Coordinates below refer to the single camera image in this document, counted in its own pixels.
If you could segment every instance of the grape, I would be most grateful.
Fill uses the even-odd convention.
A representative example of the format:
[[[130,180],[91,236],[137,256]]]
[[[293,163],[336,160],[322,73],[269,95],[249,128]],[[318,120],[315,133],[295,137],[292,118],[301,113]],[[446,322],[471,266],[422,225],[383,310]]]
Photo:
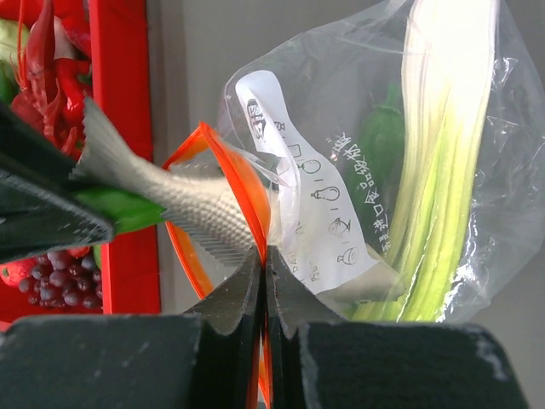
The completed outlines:
[[[51,266],[44,266],[42,264],[37,264],[31,270],[31,276],[34,279],[41,279],[43,277],[49,277],[53,269]]]
[[[102,283],[99,283],[95,288],[96,296],[102,299]]]
[[[51,287],[52,285],[49,282],[49,277],[42,277],[40,279],[40,290],[42,290],[43,288],[51,288]]]
[[[51,309],[51,303],[49,301],[46,301],[46,300],[40,300],[38,302],[39,306],[42,307],[42,308],[45,308],[45,309]]]
[[[55,287],[64,286],[68,279],[70,279],[70,275],[66,270],[55,270],[49,276],[49,282]]]
[[[77,279],[77,288],[81,292],[89,292],[93,289],[93,281],[86,277],[82,277],[80,279]]]
[[[56,298],[60,298],[61,296],[62,293],[60,291],[60,288],[50,286],[49,288],[42,288],[42,290],[40,290],[40,297],[43,301],[53,301]]]
[[[88,309],[95,309],[102,305],[102,302],[97,296],[86,296],[83,299],[83,306]]]
[[[78,306],[83,300],[82,294],[78,291],[69,291],[67,294],[65,294],[64,298],[66,305],[70,305],[71,307]]]
[[[64,270],[74,263],[74,257],[66,251],[50,251],[48,253],[48,259],[51,261],[51,265],[55,270]]]
[[[36,283],[36,280],[33,277],[27,277],[25,279],[22,279],[19,283],[19,291],[25,294],[29,292],[30,290],[34,289],[35,283]]]
[[[36,257],[36,262],[42,266],[51,267],[51,261],[48,259],[47,254],[40,254]]]
[[[93,272],[93,281],[95,283],[100,283],[102,281],[102,272],[100,270],[95,270]]]
[[[62,298],[57,298],[51,302],[51,307],[53,308],[66,308],[65,300]]]
[[[98,268],[92,252],[88,253],[87,256],[82,258],[82,267],[89,271],[93,271]]]
[[[62,286],[62,296],[64,297],[67,293],[76,289],[77,289],[77,281],[74,279],[69,279]]]
[[[37,294],[31,294],[28,296],[28,303],[31,305],[36,305],[40,302],[40,297]]]
[[[87,270],[82,266],[73,264],[70,266],[70,268],[68,268],[68,273],[70,273],[72,277],[81,277],[87,273]]]

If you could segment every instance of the red crayfish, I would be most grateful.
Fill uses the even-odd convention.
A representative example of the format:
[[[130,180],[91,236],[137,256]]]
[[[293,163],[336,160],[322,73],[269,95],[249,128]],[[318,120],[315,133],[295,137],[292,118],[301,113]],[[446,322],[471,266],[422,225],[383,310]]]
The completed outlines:
[[[21,27],[31,24],[26,12],[35,14],[37,2],[41,8],[21,50]],[[0,16],[5,18],[3,6],[5,3],[0,3]],[[20,29],[15,77],[20,93],[12,102],[12,110],[63,153],[78,159],[78,143],[84,141],[83,100],[86,95],[92,96],[91,86],[78,78],[89,74],[91,67],[89,22],[83,3],[20,0],[17,19]],[[72,45],[86,58],[78,60]]]

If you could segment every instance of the strawberry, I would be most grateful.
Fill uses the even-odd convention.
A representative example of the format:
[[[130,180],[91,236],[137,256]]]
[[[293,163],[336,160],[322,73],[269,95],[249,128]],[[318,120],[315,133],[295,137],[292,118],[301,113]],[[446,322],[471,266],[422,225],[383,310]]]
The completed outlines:
[[[0,265],[0,276],[4,283],[11,287],[18,287],[22,279],[30,277],[31,270],[37,265],[36,259],[25,258]]]
[[[74,258],[82,258],[89,253],[90,247],[78,247],[77,249],[68,249],[68,253]]]

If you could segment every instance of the fish tail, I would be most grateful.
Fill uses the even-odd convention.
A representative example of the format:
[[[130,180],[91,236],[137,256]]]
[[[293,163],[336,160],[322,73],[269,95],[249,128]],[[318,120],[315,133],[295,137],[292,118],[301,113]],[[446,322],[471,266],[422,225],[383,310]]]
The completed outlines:
[[[72,177],[94,176],[115,187],[134,190],[131,180],[136,155],[90,97],[85,98],[83,127],[85,147]]]

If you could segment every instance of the bunch of grapes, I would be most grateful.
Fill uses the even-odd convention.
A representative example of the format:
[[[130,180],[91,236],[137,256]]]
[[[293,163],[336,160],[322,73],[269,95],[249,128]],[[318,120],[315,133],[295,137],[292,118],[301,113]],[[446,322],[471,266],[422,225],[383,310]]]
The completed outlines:
[[[30,304],[46,309],[102,308],[101,271],[92,252],[77,259],[67,251],[51,251],[36,260],[31,276],[19,283]]]

